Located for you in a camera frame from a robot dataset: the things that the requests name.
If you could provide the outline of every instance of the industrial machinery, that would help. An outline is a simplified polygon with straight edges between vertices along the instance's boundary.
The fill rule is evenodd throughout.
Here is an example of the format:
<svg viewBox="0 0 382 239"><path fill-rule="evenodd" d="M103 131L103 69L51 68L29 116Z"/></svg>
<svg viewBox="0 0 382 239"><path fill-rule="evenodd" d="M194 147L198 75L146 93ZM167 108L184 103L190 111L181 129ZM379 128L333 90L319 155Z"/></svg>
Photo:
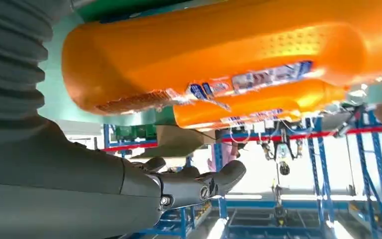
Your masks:
<svg viewBox="0 0 382 239"><path fill-rule="evenodd" d="M62 67L94 114L173 105L176 123L197 129L300 120L382 74L382 0L229 0L86 23Z"/></svg>
<svg viewBox="0 0 382 239"><path fill-rule="evenodd" d="M261 147L264 151L264 155L267 160L274 160L279 166L279 172L282 175L288 175L290 173L289 165L287 164L287 160L290 158L291 160L295 160L297 158L302 157L302 139L296 140L297 152L296 155L292 152L292 148L290 146L290 138L287 134L287 128L290 128L291 125L299 125L299 123L290 123L286 121L278 121L276 122L276 130L281 134L280 141L273 141L274 153L272 153L269 144L271 143L271 139L267 141L260 142Z"/></svg>

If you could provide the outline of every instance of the orange plastic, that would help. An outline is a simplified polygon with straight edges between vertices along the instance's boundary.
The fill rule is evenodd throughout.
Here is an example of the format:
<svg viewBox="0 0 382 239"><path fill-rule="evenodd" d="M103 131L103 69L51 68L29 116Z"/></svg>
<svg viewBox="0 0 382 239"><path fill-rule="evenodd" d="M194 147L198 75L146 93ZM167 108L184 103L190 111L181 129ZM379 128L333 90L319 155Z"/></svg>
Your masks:
<svg viewBox="0 0 382 239"><path fill-rule="evenodd" d="M334 101L345 99L342 87L332 86L320 80L306 80L278 87L261 89L238 97L223 97L219 101L231 106L231 112L206 102L195 105L174 106L177 124L185 128L224 128L237 123L257 122L265 119L301 119L305 113L324 109ZM271 115L268 112L280 110Z"/></svg>
<svg viewBox="0 0 382 239"><path fill-rule="evenodd" d="M299 61L313 62L311 77L325 82L328 92L382 72L382 0L230 0L87 23L68 35L62 70L74 102L107 115L170 104L167 89L182 95L190 83L230 82L234 75ZM308 107L309 99L342 99L318 93L322 87L312 89L313 82L216 97L232 112L205 102L175 106L176 120L185 126L263 109L303 113L319 108Z"/></svg>

